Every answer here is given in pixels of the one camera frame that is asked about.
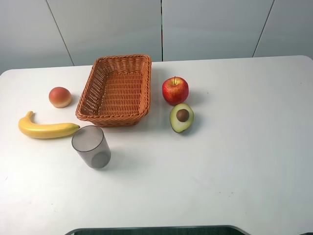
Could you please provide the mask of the halved avocado with pit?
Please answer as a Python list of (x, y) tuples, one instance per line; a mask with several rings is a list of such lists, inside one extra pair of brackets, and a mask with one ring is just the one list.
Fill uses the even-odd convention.
[(193, 123), (194, 112), (191, 107), (185, 103), (180, 103), (170, 111), (170, 124), (176, 133), (182, 133)]

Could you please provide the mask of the brown wicker basket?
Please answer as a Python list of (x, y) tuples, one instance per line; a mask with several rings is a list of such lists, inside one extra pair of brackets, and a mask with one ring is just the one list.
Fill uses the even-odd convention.
[(150, 110), (151, 72), (148, 55), (96, 59), (80, 96), (76, 117), (99, 127), (137, 124)]

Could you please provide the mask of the red apple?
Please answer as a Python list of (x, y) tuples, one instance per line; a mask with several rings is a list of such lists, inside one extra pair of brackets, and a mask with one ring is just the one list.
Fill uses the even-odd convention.
[(172, 106), (183, 103), (189, 95), (188, 83), (178, 76), (168, 78), (162, 84), (162, 95)]

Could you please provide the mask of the grey translucent plastic cup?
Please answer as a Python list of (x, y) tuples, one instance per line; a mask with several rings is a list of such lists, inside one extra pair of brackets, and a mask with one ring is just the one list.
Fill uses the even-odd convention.
[(71, 144), (90, 168), (104, 168), (111, 160), (111, 151), (104, 132), (98, 126), (80, 128), (72, 136)]

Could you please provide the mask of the round bread bun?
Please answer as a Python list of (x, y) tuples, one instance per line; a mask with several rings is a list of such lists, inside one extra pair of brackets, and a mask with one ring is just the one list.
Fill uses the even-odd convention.
[(49, 101), (55, 108), (64, 108), (72, 101), (71, 93), (63, 87), (55, 87), (49, 92)]

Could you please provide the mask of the dark base at bottom edge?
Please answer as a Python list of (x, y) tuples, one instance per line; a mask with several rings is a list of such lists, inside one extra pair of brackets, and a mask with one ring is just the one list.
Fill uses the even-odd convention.
[(147, 228), (76, 229), (67, 235), (248, 235), (234, 226), (180, 226)]

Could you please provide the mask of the yellow banana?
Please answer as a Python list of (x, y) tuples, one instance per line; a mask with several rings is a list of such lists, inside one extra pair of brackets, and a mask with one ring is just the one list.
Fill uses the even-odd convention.
[(18, 128), (26, 136), (34, 139), (55, 139), (67, 137), (79, 130), (74, 123), (36, 124), (32, 121), (33, 112), (29, 111), (19, 120)]

